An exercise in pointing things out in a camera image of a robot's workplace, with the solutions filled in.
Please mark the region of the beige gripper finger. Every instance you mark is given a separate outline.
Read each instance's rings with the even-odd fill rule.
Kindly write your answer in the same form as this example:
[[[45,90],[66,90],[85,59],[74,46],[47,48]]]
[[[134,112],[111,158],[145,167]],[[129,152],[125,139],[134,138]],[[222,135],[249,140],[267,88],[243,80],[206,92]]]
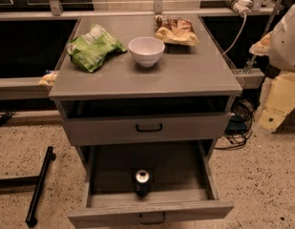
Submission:
[[[272,32],[266,34],[260,41],[253,44],[249,52],[258,56],[268,56]]]

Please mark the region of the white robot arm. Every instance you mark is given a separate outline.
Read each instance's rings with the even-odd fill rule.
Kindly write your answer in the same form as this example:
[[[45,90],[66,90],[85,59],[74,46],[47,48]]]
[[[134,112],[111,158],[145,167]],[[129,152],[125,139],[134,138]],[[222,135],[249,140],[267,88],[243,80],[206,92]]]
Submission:
[[[270,65],[279,70],[295,72],[295,4],[271,32],[250,47],[249,52],[267,56]]]

